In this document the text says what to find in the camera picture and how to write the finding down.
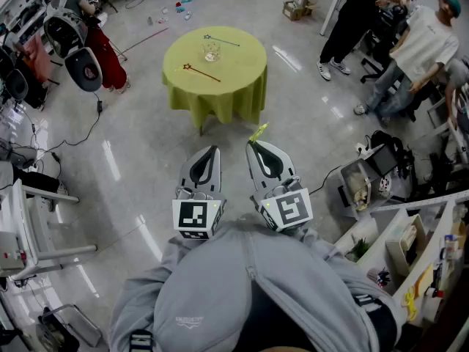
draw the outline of red pants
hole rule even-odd
[[[106,89],[112,86],[116,89],[123,88],[127,81],[127,73],[120,66],[119,58],[101,29],[88,28],[85,46],[93,51],[97,62],[100,63],[103,72],[103,86]]]

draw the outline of yellow-green tablecloth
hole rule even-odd
[[[240,46],[204,39],[205,35],[237,43]],[[219,43],[221,57],[216,62],[204,58],[203,45]],[[190,64],[197,70],[183,70]],[[164,56],[163,83],[168,87],[169,106],[191,111],[193,123],[202,127],[209,113],[223,123],[232,121],[236,111],[242,119],[259,124],[265,106],[267,55],[252,35],[225,26],[206,27],[189,32],[176,40]]]

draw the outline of backpack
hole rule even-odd
[[[84,47],[88,28],[83,19],[73,10],[65,7],[67,0],[60,0],[57,8],[47,6],[44,18],[44,32],[53,50],[65,58],[74,47]]]

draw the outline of sneaker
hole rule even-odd
[[[117,92],[119,94],[124,94],[125,90],[127,89],[130,89],[130,78],[129,76],[127,76],[127,81],[125,82],[125,85],[121,88],[121,89],[118,89]]]
[[[358,106],[356,106],[353,109],[353,113],[358,116],[361,116],[362,114],[366,114],[367,112],[368,112],[368,107],[364,106],[363,104],[358,104]]]
[[[323,64],[321,62],[317,62],[316,63],[317,65],[317,69],[320,70],[320,74],[321,76],[326,80],[326,81],[330,81],[330,71],[329,71],[329,67],[327,65],[327,63]]]
[[[335,62],[334,59],[332,59],[330,61],[330,64],[333,67],[339,69],[341,72],[343,72],[343,74],[346,74],[347,76],[351,73],[350,69],[345,65],[344,62]]]
[[[59,180],[59,187],[57,188],[57,194],[61,194],[62,196],[68,196],[68,190],[65,188],[65,184]]]

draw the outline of green cap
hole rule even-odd
[[[461,4],[459,3],[458,0],[446,0],[449,5],[451,6],[453,12],[454,12],[454,17],[458,18],[459,15],[461,14]]]

